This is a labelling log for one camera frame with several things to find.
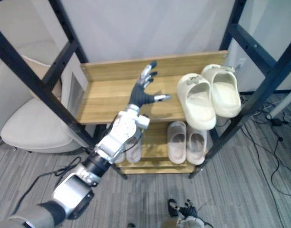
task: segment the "wall outlet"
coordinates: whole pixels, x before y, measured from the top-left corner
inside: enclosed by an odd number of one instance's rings
[[[239,58],[239,61],[237,61],[237,65],[235,67],[235,69],[240,69],[246,62],[246,58]]]

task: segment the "white chair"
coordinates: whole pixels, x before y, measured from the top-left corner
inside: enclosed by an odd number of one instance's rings
[[[21,55],[50,65],[59,50],[53,42],[38,42],[18,50]],[[84,91],[67,69],[61,75],[61,103],[75,116]],[[86,129],[93,133],[95,126]],[[0,136],[14,147],[31,152],[59,153],[88,147],[4,64],[0,64]]]

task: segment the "white wall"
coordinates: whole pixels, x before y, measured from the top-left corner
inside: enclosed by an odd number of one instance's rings
[[[240,25],[278,60],[291,42],[291,0],[248,0]],[[227,64],[236,67],[240,58],[247,60],[237,74],[239,90],[254,91],[264,76],[232,41]],[[278,87],[278,90],[284,89],[291,89],[291,73]]]
[[[15,48],[51,40],[30,0],[0,1],[0,31]]]
[[[62,0],[90,62],[218,50],[234,0]],[[291,41],[291,0],[248,0],[240,24],[278,59]],[[15,47],[51,39],[30,0],[0,2],[0,29]],[[264,79],[232,42],[240,91]],[[291,74],[279,89],[291,89]]]
[[[218,50],[234,0],[62,3],[89,61],[98,62]]]

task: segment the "gray carpet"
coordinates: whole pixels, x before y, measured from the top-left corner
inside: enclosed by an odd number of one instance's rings
[[[275,102],[284,95],[274,95]],[[291,105],[286,108],[291,113]],[[247,123],[257,143],[273,150],[276,136],[267,124]],[[284,138],[277,154],[291,167],[291,127],[276,127]],[[259,148],[263,168],[270,182],[276,167],[274,158]],[[41,173],[67,165],[82,151],[66,154],[28,153],[0,146],[0,220],[14,209],[20,196]],[[23,201],[21,208],[49,200],[57,177],[43,177]],[[281,167],[274,177],[276,186],[291,193],[291,173]],[[285,227],[291,228],[291,197],[272,190]],[[75,221],[65,221],[65,228],[125,228],[133,222],[137,228],[158,228],[168,218],[166,202],[175,198],[183,203],[191,199],[199,216],[215,228],[280,228],[277,211],[260,170],[253,144],[239,131],[199,172],[194,179],[187,174],[129,175],[120,178],[112,169],[94,189],[95,197],[86,212]]]

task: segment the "white pipe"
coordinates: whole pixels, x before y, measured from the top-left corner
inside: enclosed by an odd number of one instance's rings
[[[279,103],[269,114],[267,119],[274,118],[279,112],[281,112],[291,102],[291,92]]]

